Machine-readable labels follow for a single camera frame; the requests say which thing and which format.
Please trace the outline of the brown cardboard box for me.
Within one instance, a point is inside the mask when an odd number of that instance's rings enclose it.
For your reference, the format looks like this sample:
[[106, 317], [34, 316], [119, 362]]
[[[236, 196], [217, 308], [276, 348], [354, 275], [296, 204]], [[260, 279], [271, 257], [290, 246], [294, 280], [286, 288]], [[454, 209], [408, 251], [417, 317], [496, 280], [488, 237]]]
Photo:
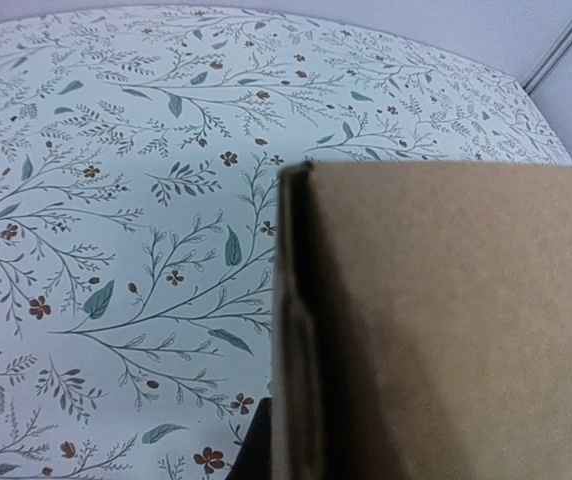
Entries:
[[279, 180], [277, 479], [572, 479], [572, 166]]

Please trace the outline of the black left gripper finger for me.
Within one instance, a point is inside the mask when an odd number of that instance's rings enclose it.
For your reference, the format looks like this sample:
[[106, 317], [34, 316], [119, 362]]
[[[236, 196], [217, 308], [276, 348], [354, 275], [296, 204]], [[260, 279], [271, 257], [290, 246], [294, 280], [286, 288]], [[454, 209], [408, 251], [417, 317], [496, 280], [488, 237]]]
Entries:
[[272, 399], [260, 400], [228, 480], [271, 479]]

